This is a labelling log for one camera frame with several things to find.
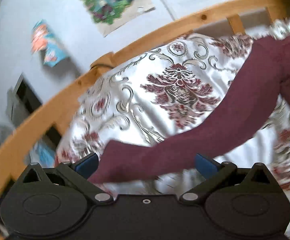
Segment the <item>maroon knit sweater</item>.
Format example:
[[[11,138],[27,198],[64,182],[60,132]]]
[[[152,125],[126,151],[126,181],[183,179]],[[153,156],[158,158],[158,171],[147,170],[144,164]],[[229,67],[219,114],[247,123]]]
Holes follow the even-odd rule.
[[[225,98],[202,124],[154,147],[109,142],[89,181],[150,180],[193,168],[197,154],[223,155],[264,125],[279,96],[290,106],[290,36],[283,40],[267,36],[254,42]]]

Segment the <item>floral satin bed cover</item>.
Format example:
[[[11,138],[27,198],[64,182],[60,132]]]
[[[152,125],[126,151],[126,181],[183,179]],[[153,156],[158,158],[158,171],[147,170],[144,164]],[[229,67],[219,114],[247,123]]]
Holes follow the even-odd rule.
[[[267,36],[289,37],[290,17],[275,21],[258,39],[192,34],[108,71],[80,97],[58,145],[56,164],[94,153],[100,162],[111,141],[154,147],[198,127],[225,98],[254,42]],[[273,112],[249,140],[212,159],[240,167],[264,163],[290,199],[290,106],[285,99],[277,98]],[[114,195],[182,194],[200,182],[193,167],[150,180],[96,185]],[[290,238],[290,224],[286,233]]]

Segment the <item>small orange-haired girl cutout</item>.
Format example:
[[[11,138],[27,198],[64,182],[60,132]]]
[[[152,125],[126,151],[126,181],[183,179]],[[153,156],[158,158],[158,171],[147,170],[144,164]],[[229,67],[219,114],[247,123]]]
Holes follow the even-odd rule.
[[[44,20],[40,20],[33,27],[31,51],[32,53],[40,51],[43,55],[43,64],[49,67],[54,67],[69,58],[65,47]]]

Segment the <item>blond boy anime drawing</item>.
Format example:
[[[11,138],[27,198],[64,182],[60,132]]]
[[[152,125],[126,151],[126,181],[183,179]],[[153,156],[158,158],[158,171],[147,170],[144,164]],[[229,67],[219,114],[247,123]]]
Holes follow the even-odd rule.
[[[82,0],[99,32],[106,37],[134,18],[152,11],[152,0]]]

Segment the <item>wooden bed frame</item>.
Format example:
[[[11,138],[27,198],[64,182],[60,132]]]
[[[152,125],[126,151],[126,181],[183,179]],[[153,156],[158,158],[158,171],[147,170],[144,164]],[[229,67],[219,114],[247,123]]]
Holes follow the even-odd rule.
[[[8,239],[290,239],[290,199],[264,163],[217,161],[217,174],[201,175],[202,182],[182,194],[114,195],[76,173],[74,163],[56,164],[58,146],[53,150],[42,140],[51,126],[62,139],[80,97],[142,53],[192,34],[258,39],[289,17],[290,0],[233,0],[100,57],[0,146],[0,218]]]

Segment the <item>dark wall niche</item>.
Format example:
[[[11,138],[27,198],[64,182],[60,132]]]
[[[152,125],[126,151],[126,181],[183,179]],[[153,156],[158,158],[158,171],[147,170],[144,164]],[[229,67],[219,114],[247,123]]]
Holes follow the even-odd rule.
[[[7,91],[6,115],[10,118],[14,127],[18,127],[41,105],[42,102],[32,86],[21,74],[15,87]],[[61,140],[61,135],[54,126],[51,126],[42,136],[42,140],[55,150]]]

